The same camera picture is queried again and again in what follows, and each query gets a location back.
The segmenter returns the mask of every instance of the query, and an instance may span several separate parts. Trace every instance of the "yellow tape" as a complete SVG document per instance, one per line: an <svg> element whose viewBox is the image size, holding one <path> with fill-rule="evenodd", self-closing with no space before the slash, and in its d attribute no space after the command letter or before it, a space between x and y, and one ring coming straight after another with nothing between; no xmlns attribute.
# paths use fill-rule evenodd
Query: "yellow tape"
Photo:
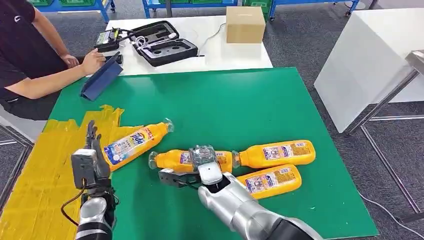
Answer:
<svg viewBox="0 0 424 240"><path fill-rule="evenodd" d="M71 154L84 146L88 123L95 121L102 147L141 128L119 127L124 110L101 108L87 111L81 127L73 119L47 122L3 208L0 239L75 239L77 228L62 215L61 206L79 192L74 186ZM78 199L65 208L77 222L80 204Z"/></svg>

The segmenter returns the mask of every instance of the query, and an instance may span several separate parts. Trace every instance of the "blue tablet cover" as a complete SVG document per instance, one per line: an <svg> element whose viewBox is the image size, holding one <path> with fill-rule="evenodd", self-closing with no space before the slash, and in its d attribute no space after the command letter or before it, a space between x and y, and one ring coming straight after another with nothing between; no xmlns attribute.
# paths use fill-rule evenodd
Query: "blue tablet cover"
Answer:
<svg viewBox="0 0 424 240"><path fill-rule="evenodd" d="M104 65L97 70L82 86L81 96L90 101L96 98L112 83L122 72L122 67L117 63L120 52L113 55Z"/></svg>

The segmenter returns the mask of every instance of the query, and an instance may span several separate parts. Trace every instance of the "green bin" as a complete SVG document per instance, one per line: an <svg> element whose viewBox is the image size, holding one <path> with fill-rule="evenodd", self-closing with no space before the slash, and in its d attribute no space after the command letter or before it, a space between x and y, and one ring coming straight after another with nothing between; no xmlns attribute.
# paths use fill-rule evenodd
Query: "green bin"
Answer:
<svg viewBox="0 0 424 240"><path fill-rule="evenodd" d="M192 0L193 4L220 4L222 0Z"/></svg>
<svg viewBox="0 0 424 240"><path fill-rule="evenodd" d="M96 0L60 0L63 7L93 6Z"/></svg>
<svg viewBox="0 0 424 240"><path fill-rule="evenodd" d="M28 0L34 6L50 6L53 0Z"/></svg>
<svg viewBox="0 0 424 240"><path fill-rule="evenodd" d="M272 0L243 0L246 7L271 7Z"/></svg>
<svg viewBox="0 0 424 240"><path fill-rule="evenodd" d="M167 0L159 0L160 4L166 4ZM190 0L171 0L172 4L187 4L190 3Z"/></svg>
<svg viewBox="0 0 424 240"><path fill-rule="evenodd" d="M271 7L261 7L261 8L262 8L262 13L263 14L269 14L270 13Z"/></svg>

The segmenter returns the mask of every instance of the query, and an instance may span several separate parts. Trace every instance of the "cardboard box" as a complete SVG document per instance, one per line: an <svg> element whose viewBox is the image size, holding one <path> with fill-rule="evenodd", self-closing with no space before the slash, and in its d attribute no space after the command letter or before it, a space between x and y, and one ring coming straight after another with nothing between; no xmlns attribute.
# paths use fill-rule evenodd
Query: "cardboard box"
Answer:
<svg viewBox="0 0 424 240"><path fill-rule="evenodd" d="M226 42L229 44L260 44L265 20L259 6L226 7Z"/></svg>

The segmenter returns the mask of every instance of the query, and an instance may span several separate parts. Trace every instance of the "open case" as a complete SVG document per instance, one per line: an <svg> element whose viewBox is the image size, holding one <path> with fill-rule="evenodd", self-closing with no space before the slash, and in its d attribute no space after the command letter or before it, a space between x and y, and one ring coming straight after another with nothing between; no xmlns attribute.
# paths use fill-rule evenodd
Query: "open case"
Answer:
<svg viewBox="0 0 424 240"><path fill-rule="evenodd" d="M177 30L168 21L158 21L134 28L130 37L134 49L153 67L196 57L198 48L186 39L180 38ZM146 46L138 47L136 39L143 36Z"/></svg>

